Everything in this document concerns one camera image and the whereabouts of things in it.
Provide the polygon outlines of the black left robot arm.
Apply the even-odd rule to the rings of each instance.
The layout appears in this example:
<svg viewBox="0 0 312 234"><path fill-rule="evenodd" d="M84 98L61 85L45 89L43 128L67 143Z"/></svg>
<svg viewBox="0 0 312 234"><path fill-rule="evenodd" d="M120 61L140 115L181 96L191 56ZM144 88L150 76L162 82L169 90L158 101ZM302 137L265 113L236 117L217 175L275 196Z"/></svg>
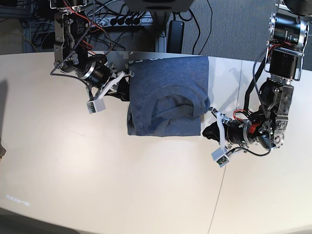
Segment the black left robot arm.
<svg viewBox="0 0 312 234"><path fill-rule="evenodd" d="M259 143L269 154L282 146L288 124L294 87L301 78L308 41L312 3L282 0L270 16L267 48L253 65L253 78L244 96L244 106L232 117L210 108L216 122L203 136L219 143L213 160L224 167L239 152Z"/></svg>

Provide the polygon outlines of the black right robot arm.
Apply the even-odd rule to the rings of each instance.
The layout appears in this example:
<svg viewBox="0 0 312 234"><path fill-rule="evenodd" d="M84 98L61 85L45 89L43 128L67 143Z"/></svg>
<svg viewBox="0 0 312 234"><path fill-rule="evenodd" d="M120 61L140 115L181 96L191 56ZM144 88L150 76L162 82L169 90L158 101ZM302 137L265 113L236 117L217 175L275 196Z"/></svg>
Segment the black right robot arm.
<svg viewBox="0 0 312 234"><path fill-rule="evenodd" d="M82 82L89 97L86 103L89 113L105 110L103 98L115 97L128 102L129 78L132 72L117 70L107 59L108 52L97 54L86 42L87 34L95 27L104 30L96 22L96 16L87 17L82 7L85 0L52 0L55 13L54 68L52 76L68 77Z"/></svg>

